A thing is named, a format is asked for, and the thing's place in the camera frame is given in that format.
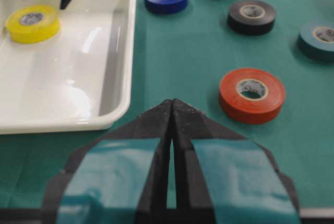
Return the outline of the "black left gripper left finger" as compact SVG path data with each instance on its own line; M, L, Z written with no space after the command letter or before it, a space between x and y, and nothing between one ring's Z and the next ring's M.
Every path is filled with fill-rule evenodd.
M76 149L50 179L43 223L155 223L166 210L172 101Z

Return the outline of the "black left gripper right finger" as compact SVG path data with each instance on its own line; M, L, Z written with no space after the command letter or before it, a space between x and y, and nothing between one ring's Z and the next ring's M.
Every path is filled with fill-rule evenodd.
M179 223L300 223L294 183L272 153L175 99Z

